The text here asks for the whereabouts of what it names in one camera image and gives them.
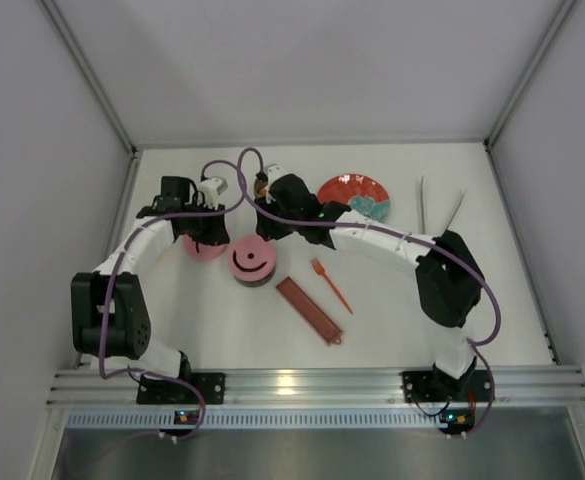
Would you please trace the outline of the pink lid with black handle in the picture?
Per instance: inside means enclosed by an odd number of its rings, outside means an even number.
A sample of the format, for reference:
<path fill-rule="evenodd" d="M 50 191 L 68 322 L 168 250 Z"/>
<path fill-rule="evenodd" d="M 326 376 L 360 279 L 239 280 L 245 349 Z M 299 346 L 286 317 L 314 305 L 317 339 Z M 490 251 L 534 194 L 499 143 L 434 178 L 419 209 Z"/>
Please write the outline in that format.
<path fill-rule="evenodd" d="M 186 254 L 199 262 L 210 262 L 214 260 L 220 257 L 227 248 L 226 244 L 211 246 L 195 242 L 187 235 L 182 237 L 181 244 Z"/>
<path fill-rule="evenodd" d="M 259 275 L 276 271 L 275 246 L 257 234 L 246 235 L 236 240 L 228 249 L 228 267 L 235 275 Z"/>

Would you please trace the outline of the black steel lunch bowl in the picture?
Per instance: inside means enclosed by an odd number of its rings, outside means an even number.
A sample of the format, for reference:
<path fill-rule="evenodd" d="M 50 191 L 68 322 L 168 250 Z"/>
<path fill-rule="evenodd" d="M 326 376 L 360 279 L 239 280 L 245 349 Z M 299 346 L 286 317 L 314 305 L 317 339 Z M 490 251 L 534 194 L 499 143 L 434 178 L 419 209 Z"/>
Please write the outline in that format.
<path fill-rule="evenodd" d="M 266 180 L 256 179 L 253 183 L 254 199 L 263 199 L 267 196 L 268 182 Z"/>
<path fill-rule="evenodd" d="M 249 288 L 256 288 L 267 284 L 274 276 L 275 271 L 272 270 L 267 274 L 259 274 L 259 275 L 235 275 L 235 280 L 242 286 L 249 287 Z"/>

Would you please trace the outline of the orange plastic fork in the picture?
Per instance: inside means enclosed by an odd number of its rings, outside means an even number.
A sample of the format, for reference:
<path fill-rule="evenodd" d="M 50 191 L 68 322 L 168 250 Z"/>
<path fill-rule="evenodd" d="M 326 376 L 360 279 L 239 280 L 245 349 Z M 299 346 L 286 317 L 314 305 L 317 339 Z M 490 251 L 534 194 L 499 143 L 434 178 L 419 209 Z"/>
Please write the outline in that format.
<path fill-rule="evenodd" d="M 340 292 L 340 290 L 337 288 L 337 286 L 333 283 L 333 281 L 331 280 L 331 278 L 328 276 L 325 267 L 323 266 L 323 264 L 320 262 L 320 260 L 316 257 L 312 258 L 310 260 L 311 266 L 313 268 L 313 270 L 315 271 L 315 273 L 321 277 L 329 286 L 329 288 L 332 290 L 332 292 L 334 293 L 334 295 L 338 298 L 338 300 L 341 302 L 341 304 L 345 307 L 345 309 L 351 314 L 353 315 L 354 312 L 351 308 L 351 306 L 349 305 L 349 303 L 347 302 L 347 300 L 345 299 L 345 297 L 342 295 L 342 293 Z"/>

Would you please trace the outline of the metal tongs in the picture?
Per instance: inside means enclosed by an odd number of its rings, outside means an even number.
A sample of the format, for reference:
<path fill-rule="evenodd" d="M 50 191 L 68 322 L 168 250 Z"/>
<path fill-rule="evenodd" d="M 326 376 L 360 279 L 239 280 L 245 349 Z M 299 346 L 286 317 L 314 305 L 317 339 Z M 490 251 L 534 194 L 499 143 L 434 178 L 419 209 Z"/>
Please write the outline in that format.
<path fill-rule="evenodd" d="M 417 187 L 417 215 L 418 215 L 418 232 L 422 235 L 427 233 L 427 208 L 426 208 L 426 182 L 425 176 L 421 176 L 418 181 Z M 459 192 L 458 198 L 454 203 L 450 215 L 443 227 L 443 230 L 449 230 L 452 223 L 454 222 L 459 210 L 463 205 L 463 201 L 466 196 L 466 191 L 462 190 Z"/>

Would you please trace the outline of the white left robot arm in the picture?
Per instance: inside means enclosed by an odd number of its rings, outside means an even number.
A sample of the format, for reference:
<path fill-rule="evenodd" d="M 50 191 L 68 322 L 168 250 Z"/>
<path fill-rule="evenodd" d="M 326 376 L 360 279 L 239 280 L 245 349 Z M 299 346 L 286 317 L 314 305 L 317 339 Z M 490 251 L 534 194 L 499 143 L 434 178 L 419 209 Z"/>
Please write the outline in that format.
<path fill-rule="evenodd" d="M 138 374 L 189 379 L 186 354 L 153 337 L 141 276 L 183 237 L 197 246 L 229 243 L 228 210 L 221 203 L 226 189 L 227 182 L 220 177 L 203 176 L 198 182 L 162 177 L 160 192 L 137 213 L 125 240 L 95 269 L 73 277 L 73 346 L 96 359 L 101 373 L 111 375 L 120 361 Z"/>

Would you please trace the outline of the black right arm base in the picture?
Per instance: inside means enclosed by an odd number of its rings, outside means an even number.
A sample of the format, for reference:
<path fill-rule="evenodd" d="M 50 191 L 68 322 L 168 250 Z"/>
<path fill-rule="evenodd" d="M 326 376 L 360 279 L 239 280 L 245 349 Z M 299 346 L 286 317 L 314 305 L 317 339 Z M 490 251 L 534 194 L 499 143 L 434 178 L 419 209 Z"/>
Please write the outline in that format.
<path fill-rule="evenodd" d="M 486 370 L 473 370 L 453 379 L 438 369 L 411 370 L 401 373 L 407 403 L 466 403 L 473 398 L 486 403 L 491 396 L 492 381 Z"/>

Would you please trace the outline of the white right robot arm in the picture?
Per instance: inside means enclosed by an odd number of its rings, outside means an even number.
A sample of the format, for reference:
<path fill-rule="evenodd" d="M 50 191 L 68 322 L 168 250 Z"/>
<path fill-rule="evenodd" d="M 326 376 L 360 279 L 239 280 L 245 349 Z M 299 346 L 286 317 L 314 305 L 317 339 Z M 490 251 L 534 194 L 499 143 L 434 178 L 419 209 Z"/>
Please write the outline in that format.
<path fill-rule="evenodd" d="M 464 327 L 479 303 L 484 275 L 463 238 L 402 234 L 335 201 L 322 203 L 305 182 L 277 165 L 256 174 L 256 233 L 279 240 L 293 233 L 312 245 L 365 256 L 416 282 L 419 303 L 431 321 L 434 367 L 458 380 L 475 365 Z"/>

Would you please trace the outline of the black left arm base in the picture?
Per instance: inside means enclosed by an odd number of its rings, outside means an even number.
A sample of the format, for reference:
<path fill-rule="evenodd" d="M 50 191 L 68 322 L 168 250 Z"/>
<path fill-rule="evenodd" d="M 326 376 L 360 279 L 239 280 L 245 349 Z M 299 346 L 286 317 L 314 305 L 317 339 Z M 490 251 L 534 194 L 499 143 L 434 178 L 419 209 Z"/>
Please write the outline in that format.
<path fill-rule="evenodd" d="M 194 372 L 189 378 L 191 388 L 168 380 L 151 379 L 142 375 L 137 389 L 139 405 L 186 405 L 198 404 L 199 398 L 206 405 L 222 405 L 225 395 L 226 375 L 221 372 Z"/>

